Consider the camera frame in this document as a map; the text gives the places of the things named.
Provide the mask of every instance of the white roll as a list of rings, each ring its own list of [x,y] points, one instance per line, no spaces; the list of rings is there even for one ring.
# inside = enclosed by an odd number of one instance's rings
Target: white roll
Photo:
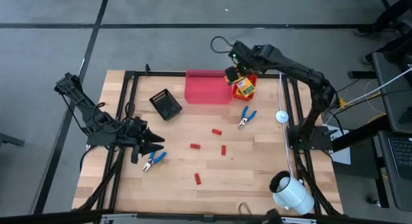
[[[314,207],[315,200],[302,181],[290,176],[288,171],[276,174],[270,182],[274,201],[285,209],[293,208],[299,214],[307,214]]]

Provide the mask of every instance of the small red block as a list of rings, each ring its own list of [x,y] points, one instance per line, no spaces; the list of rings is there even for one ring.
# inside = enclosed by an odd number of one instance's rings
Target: small red block
[[[226,156],[226,145],[221,146],[221,155]]]
[[[196,179],[196,184],[197,184],[197,185],[200,185],[200,184],[201,184],[201,182],[200,182],[200,176],[199,176],[198,173],[195,173],[195,174],[194,174],[194,179]]]
[[[191,144],[191,148],[200,149],[200,145],[198,145],[198,144]]]
[[[212,133],[214,133],[216,135],[221,135],[221,131],[219,131],[217,129],[212,129]]]

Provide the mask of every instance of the blue handle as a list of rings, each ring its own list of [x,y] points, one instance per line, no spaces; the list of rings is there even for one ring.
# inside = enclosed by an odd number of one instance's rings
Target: blue handle
[[[156,151],[150,153],[149,160],[150,160],[150,159],[153,159],[153,157],[155,156],[155,152],[156,152]]]
[[[165,155],[166,155],[166,152],[162,152],[159,157],[157,157],[156,159],[153,159],[153,163],[159,162],[165,157]]]
[[[248,121],[251,121],[253,117],[255,117],[256,111],[253,111],[253,113],[247,118]]]
[[[243,109],[242,118],[246,117],[246,112],[247,112],[248,108],[249,108],[249,106],[245,106],[245,108]]]

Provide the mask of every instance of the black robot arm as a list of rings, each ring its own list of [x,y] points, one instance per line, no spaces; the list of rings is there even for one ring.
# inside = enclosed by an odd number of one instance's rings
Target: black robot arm
[[[139,153],[145,155],[163,149],[163,146],[152,142],[164,142],[164,139],[152,133],[147,127],[147,122],[140,117],[133,118],[133,114],[127,114],[127,118],[119,122],[109,113],[101,111],[99,105],[96,106],[83,93],[78,76],[66,73],[64,78],[56,82],[54,90],[66,95],[82,113],[82,119],[86,124],[83,130],[88,135],[89,145],[132,147],[132,163],[137,163]]]
[[[321,72],[283,56],[280,50],[269,44],[253,46],[250,49],[242,42],[236,41],[229,51],[229,57],[236,63],[235,66],[225,70],[229,84],[248,74],[262,74],[270,69],[279,70],[307,84],[310,88],[312,107],[308,116],[301,120],[298,126],[288,127],[289,142],[290,145],[295,145],[297,142],[308,145],[315,136],[322,138],[322,133],[327,129],[325,127],[315,128],[315,122],[321,113],[330,107],[336,92]]]

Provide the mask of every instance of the pink plastic container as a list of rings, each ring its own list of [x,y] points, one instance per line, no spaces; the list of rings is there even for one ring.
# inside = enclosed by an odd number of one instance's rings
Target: pink plastic container
[[[232,86],[227,84],[223,70],[188,70],[185,99],[190,104],[228,104]]]

